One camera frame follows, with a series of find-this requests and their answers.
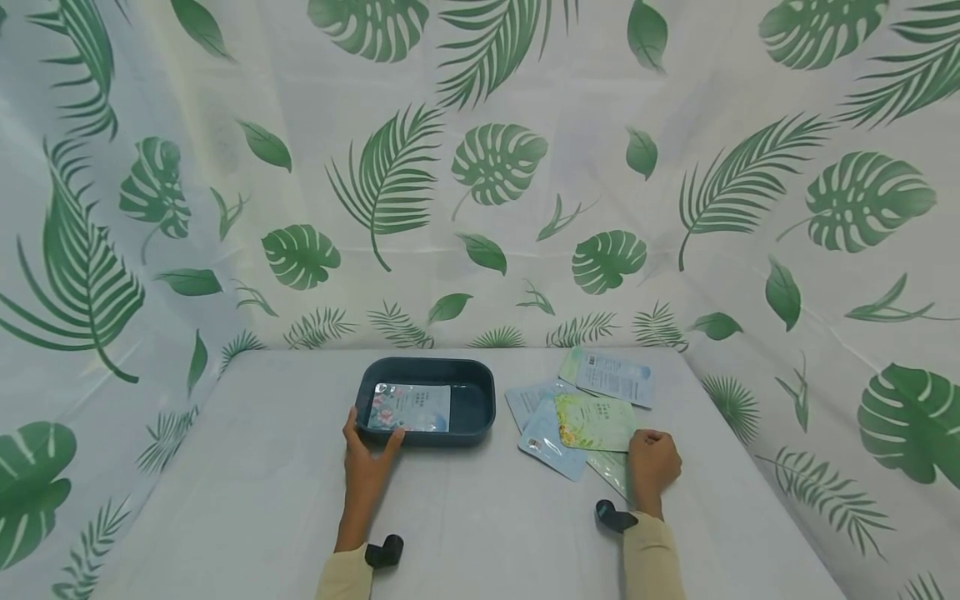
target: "tray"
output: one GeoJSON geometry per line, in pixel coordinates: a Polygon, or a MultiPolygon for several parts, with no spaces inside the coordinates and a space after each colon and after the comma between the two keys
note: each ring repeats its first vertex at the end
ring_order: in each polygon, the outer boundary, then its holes
{"type": "Polygon", "coordinates": [[[378,383],[450,386],[449,431],[408,431],[404,445],[477,445],[496,418],[493,373],[482,363],[454,358],[381,358],[364,372],[356,401],[357,428],[364,438],[377,444],[385,444],[391,435],[390,431],[367,426],[378,383]]]}

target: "green leaf print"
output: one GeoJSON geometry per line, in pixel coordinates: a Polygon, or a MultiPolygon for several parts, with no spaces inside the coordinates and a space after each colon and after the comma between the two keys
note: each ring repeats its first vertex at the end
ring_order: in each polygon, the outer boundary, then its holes
{"type": "Polygon", "coordinates": [[[663,51],[666,50],[666,21],[643,0],[634,0],[627,19],[627,43],[641,66],[658,73],[663,70],[663,51]]]}
{"type": "Polygon", "coordinates": [[[437,300],[430,312],[427,314],[426,324],[431,325],[437,321],[450,321],[460,316],[467,306],[467,300],[473,298],[470,294],[448,294],[437,300]]]}
{"type": "Polygon", "coordinates": [[[69,427],[39,420],[0,436],[0,571],[27,558],[57,525],[70,495],[57,476],[77,453],[69,427]]]}
{"type": "Polygon", "coordinates": [[[715,312],[697,319],[688,331],[703,331],[714,342],[720,342],[743,331],[743,327],[727,313],[715,312]]]}
{"type": "Polygon", "coordinates": [[[204,5],[195,0],[170,0],[183,30],[214,59],[223,59],[236,63],[227,52],[224,35],[220,32],[217,19],[213,18],[204,5]]]}
{"type": "Polygon", "coordinates": [[[537,235],[537,241],[542,242],[546,238],[560,233],[562,229],[573,223],[573,220],[577,218],[577,215],[587,212],[596,206],[598,202],[600,202],[599,198],[593,204],[584,209],[581,209],[581,206],[583,206],[582,204],[577,203],[576,210],[564,216],[564,201],[561,200],[560,194],[557,194],[557,205],[553,209],[553,217],[550,219],[550,223],[547,223],[545,226],[543,226],[543,229],[540,230],[540,233],[537,235]]]}
{"type": "Polygon", "coordinates": [[[697,167],[692,175],[684,174],[680,218],[686,235],[680,246],[681,271],[685,268],[684,252],[690,235],[716,231],[753,233],[762,213],[770,210],[764,201],[774,202],[786,193],[779,173],[798,173],[795,165],[809,160],[800,150],[823,146],[826,138],[822,133],[836,128],[818,116],[803,121],[801,117],[783,117],[768,125],[737,144],[723,160],[720,153],[699,185],[697,167]]]}
{"type": "Polygon", "coordinates": [[[204,375],[207,358],[206,344],[204,344],[204,340],[200,337],[200,330],[197,329],[197,339],[193,344],[193,358],[190,359],[190,371],[186,375],[187,397],[193,395],[194,386],[197,385],[197,382],[200,381],[200,378],[204,375]]]}
{"type": "Polygon", "coordinates": [[[310,0],[306,11],[333,43],[374,62],[407,58],[430,16],[421,0],[310,0]]]}
{"type": "Polygon", "coordinates": [[[932,484],[937,468],[960,489],[960,386],[934,372],[891,363],[863,391],[860,441],[878,463],[932,484]]]}
{"type": "Polygon", "coordinates": [[[520,125],[489,124],[468,131],[457,146],[450,170],[469,190],[450,220],[457,220],[467,196],[483,206],[517,200],[530,187],[546,151],[546,140],[520,125]]]}
{"type": "Polygon", "coordinates": [[[906,275],[907,274],[904,273],[902,276],[900,276],[900,279],[897,279],[897,283],[894,283],[894,286],[890,288],[890,291],[884,294],[880,300],[877,300],[873,304],[857,306],[854,308],[854,310],[850,311],[844,316],[848,319],[870,321],[874,323],[903,323],[906,321],[913,321],[914,319],[927,319],[929,321],[960,321],[960,318],[945,319],[942,317],[928,316],[926,313],[933,308],[933,302],[917,310],[903,310],[893,306],[893,303],[897,301],[897,299],[900,297],[900,294],[902,294],[903,290],[906,288],[906,275]]]}
{"type": "Polygon", "coordinates": [[[534,298],[529,302],[521,302],[517,306],[536,306],[546,314],[551,317],[555,317],[557,313],[553,311],[553,306],[550,304],[550,300],[546,298],[543,294],[537,291],[537,288],[534,287],[534,284],[530,279],[524,279],[527,286],[530,288],[527,290],[527,294],[533,296],[534,298]]]}
{"type": "Polygon", "coordinates": [[[889,124],[960,90],[960,4],[947,0],[908,10],[919,13],[919,18],[900,21],[890,29],[916,44],[915,50],[874,57],[892,68],[860,77],[879,84],[848,95],[843,105],[850,108],[836,118],[855,121],[855,127],[871,120],[876,120],[874,126],[889,124]]]}
{"type": "Polygon", "coordinates": [[[140,263],[147,264],[147,244],[159,230],[172,239],[187,235],[190,208],[180,187],[180,148],[147,137],[136,143],[136,162],[120,184],[120,210],[132,219],[156,223],[140,247],[140,263]]]}
{"type": "Polygon", "coordinates": [[[783,381],[779,377],[774,377],[777,380],[777,383],[787,392],[790,397],[793,399],[793,409],[797,414],[797,423],[800,424],[800,427],[803,428],[804,433],[806,433],[806,424],[810,418],[810,403],[809,403],[809,388],[806,385],[806,354],[803,352],[800,355],[804,358],[804,366],[802,371],[793,370],[793,373],[797,375],[797,379],[800,380],[798,388],[796,390],[788,384],[786,381],[783,381]]]}
{"type": "Polygon", "coordinates": [[[94,0],[58,0],[57,7],[51,12],[32,14],[27,20],[69,37],[77,52],[75,56],[47,59],[44,62],[67,67],[82,65],[86,71],[85,77],[66,79],[54,84],[54,87],[93,85],[96,88],[95,93],[86,100],[58,107],[64,111],[63,118],[79,123],[67,135],[90,137],[109,130],[112,141],[119,127],[109,103],[114,75],[113,46],[94,0]]]}
{"type": "Polygon", "coordinates": [[[124,520],[130,515],[127,500],[113,508],[113,500],[100,507],[97,517],[81,530],[80,544],[70,548],[70,564],[61,569],[70,576],[70,581],[50,586],[50,591],[59,600],[89,600],[100,583],[100,569],[104,558],[117,541],[117,534],[124,520]]]}
{"type": "Polygon", "coordinates": [[[793,329],[800,318],[800,288],[793,280],[790,270],[770,256],[770,275],[766,285],[767,303],[777,316],[783,319],[786,330],[793,329]]]}
{"type": "Polygon", "coordinates": [[[650,133],[627,128],[630,143],[627,145],[627,166],[640,173],[644,180],[650,179],[657,168],[657,144],[650,133]]]}
{"type": "Polygon", "coordinates": [[[634,316],[636,342],[646,348],[672,348],[683,352],[689,344],[677,327],[677,318],[670,310],[670,302],[654,304],[653,312],[637,312],[634,316]]]}
{"type": "Polygon", "coordinates": [[[397,348],[430,349],[434,345],[433,337],[427,335],[423,328],[416,326],[396,302],[393,306],[387,306],[384,300],[383,310],[369,310],[367,316],[373,328],[397,348]]]}
{"type": "Polygon", "coordinates": [[[740,443],[752,444],[760,423],[754,395],[733,377],[708,375],[701,383],[740,443]]]}
{"type": "Polygon", "coordinates": [[[91,183],[76,187],[74,179],[87,168],[85,156],[74,156],[82,142],[67,140],[43,152],[50,169],[53,199],[43,224],[43,263],[50,292],[34,276],[19,236],[16,240],[20,270],[36,300],[50,316],[41,319],[0,294],[5,304],[34,333],[0,318],[3,327],[24,342],[63,351],[96,350],[104,365],[128,383],[139,378],[120,370],[107,356],[107,346],[119,337],[143,306],[143,286],[127,271],[108,238],[108,229],[90,221],[93,204],[81,196],[91,183]]]}
{"type": "Polygon", "coordinates": [[[324,346],[330,340],[343,339],[345,335],[356,331],[354,323],[344,323],[347,312],[329,307],[321,312],[318,308],[312,315],[300,318],[299,323],[290,326],[283,334],[283,340],[291,350],[314,350],[324,346]]]}
{"type": "Polygon", "coordinates": [[[150,445],[136,459],[136,465],[140,472],[145,475],[160,474],[170,459],[177,454],[180,445],[183,444],[187,432],[193,426],[193,421],[200,413],[200,409],[194,406],[184,413],[160,413],[156,416],[156,427],[147,425],[147,433],[150,434],[150,445]]]}
{"type": "Polygon", "coordinates": [[[283,140],[250,121],[238,120],[237,125],[247,137],[247,145],[250,146],[254,156],[267,164],[282,167],[288,173],[294,172],[293,159],[283,140]]]}
{"type": "Polygon", "coordinates": [[[233,338],[229,344],[220,350],[220,375],[224,374],[224,371],[229,367],[230,362],[249,350],[265,350],[267,349],[260,340],[250,333],[247,329],[241,331],[237,337],[233,338]]]}
{"type": "Polygon", "coordinates": [[[577,245],[573,280],[588,294],[604,294],[620,287],[624,275],[638,272],[647,260],[647,245],[629,231],[597,233],[577,245]]]}
{"type": "MultiPolygon", "coordinates": [[[[458,71],[439,83],[443,96],[440,105],[463,108],[472,98],[473,105],[485,101],[513,75],[526,58],[537,33],[540,8],[545,5],[543,39],[540,55],[550,33],[550,18],[554,0],[448,0],[447,4],[461,6],[440,13],[440,19],[461,30],[459,41],[442,44],[441,50],[460,52],[460,56],[445,60],[440,68],[457,67],[458,71]]],[[[574,0],[576,16],[580,15],[580,0],[574,0]]],[[[564,0],[564,18],[569,32],[570,6],[564,0]]]]}
{"type": "Polygon", "coordinates": [[[589,313],[561,324],[546,334],[548,348],[573,348],[613,335],[619,325],[611,324],[616,313],[589,313]]]}
{"type": "Polygon", "coordinates": [[[237,219],[239,219],[243,213],[243,207],[250,201],[250,196],[245,200],[241,194],[237,194],[237,204],[227,206],[220,192],[212,187],[210,188],[210,192],[213,193],[213,200],[216,201],[217,210],[220,211],[220,241],[223,242],[227,239],[227,234],[230,233],[233,224],[237,222],[237,219]]]}
{"type": "Polygon", "coordinates": [[[857,492],[852,479],[841,479],[839,471],[830,474],[830,463],[817,463],[810,452],[791,452],[787,446],[774,459],[756,456],[774,466],[780,490],[827,519],[837,533],[846,532],[851,543],[867,556],[867,545],[883,558],[874,540],[874,530],[895,531],[881,521],[887,515],[876,510],[876,502],[865,492],[857,492]]]}
{"type": "Polygon", "coordinates": [[[181,296],[209,296],[224,291],[216,274],[209,269],[176,269],[161,273],[155,280],[166,281],[170,289],[181,296]]]}
{"type": "Polygon", "coordinates": [[[507,274],[507,257],[496,242],[479,233],[457,233],[457,237],[467,246],[470,260],[485,269],[499,271],[504,276],[507,274]]]}
{"type": "Polygon", "coordinates": [[[937,203],[923,175],[902,160],[876,152],[852,152],[824,169],[806,188],[807,234],[827,250],[861,252],[887,239],[937,203]]]}
{"type": "Polygon", "coordinates": [[[279,315],[274,312],[274,309],[270,306],[270,303],[267,302],[267,299],[264,298],[263,294],[260,294],[260,291],[256,288],[251,288],[247,286],[240,279],[231,279],[230,281],[236,281],[240,285],[237,286],[237,292],[247,292],[251,295],[250,298],[245,298],[237,302],[237,308],[241,306],[246,306],[247,304],[252,304],[254,306],[259,306],[260,309],[270,315],[271,317],[279,317],[279,315]]]}
{"type": "Polygon", "coordinates": [[[887,4],[888,0],[782,0],[760,21],[760,37],[770,58],[783,66],[822,69],[856,50],[876,31],[887,4]]]}
{"type": "Polygon", "coordinates": [[[334,193],[353,220],[367,228],[373,254],[388,273],[390,267],[380,256],[377,235],[392,235],[422,228],[429,223],[425,204],[431,184],[437,179],[422,167],[436,160],[430,152],[439,144],[429,143],[440,133],[439,110],[421,106],[410,115],[410,109],[392,119],[370,136],[360,155],[360,164],[353,168],[353,145],[350,144],[349,185],[332,163],[333,174],[326,169],[334,193]]]}
{"type": "Polygon", "coordinates": [[[274,229],[260,241],[276,279],[295,290],[312,290],[340,266],[340,251],[311,225],[274,229]]]}
{"type": "Polygon", "coordinates": [[[467,344],[469,348],[523,348],[523,335],[513,325],[484,332],[467,344]]]}

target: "white table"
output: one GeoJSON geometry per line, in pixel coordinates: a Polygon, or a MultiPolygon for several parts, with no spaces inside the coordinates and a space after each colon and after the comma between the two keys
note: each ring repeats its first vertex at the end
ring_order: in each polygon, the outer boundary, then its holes
{"type": "MultiPolygon", "coordinates": [[[[800,530],[683,358],[611,349],[651,366],[656,408],[684,473],[664,498],[691,600],[841,599],[800,530]]],[[[497,418],[469,450],[408,448],[372,531],[406,542],[375,600],[622,597],[618,537],[593,506],[624,501],[591,469],[579,483],[522,454],[507,388],[555,376],[560,349],[266,351],[237,358],[111,557],[97,600],[312,600],[343,502],[340,429],[364,369],[389,355],[475,358],[497,418]]]]}

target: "hand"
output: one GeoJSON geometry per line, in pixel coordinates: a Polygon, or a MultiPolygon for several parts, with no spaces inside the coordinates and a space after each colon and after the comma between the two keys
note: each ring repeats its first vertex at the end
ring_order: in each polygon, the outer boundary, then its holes
{"type": "Polygon", "coordinates": [[[347,493],[334,552],[356,550],[366,543],[373,513],[390,479],[394,459],[399,454],[406,434],[402,429],[395,429],[383,454],[373,458],[357,435],[356,420],[357,409],[352,407],[344,425],[344,438],[347,439],[347,457],[344,459],[347,493]]]}
{"type": "Polygon", "coordinates": [[[628,467],[636,508],[663,520],[660,495],[680,477],[684,461],[668,433],[638,429],[630,440],[628,467]]]}

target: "beige sleeve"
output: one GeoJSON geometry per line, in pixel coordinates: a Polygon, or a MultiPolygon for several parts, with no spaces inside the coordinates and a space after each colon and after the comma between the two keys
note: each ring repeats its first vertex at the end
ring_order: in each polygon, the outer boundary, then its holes
{"type": "Polygon", "coordinates": [[[658,518],[633,513],[638,523],[623,533],[627,600],[685,600],[677,543],[658,518]]]}
{"type": "Polygon", "coordinates": [[[367,564],[367,545],[336,552],[326,560],[317,584],[316,600],[370,600],[373,567],[367,564]]]}

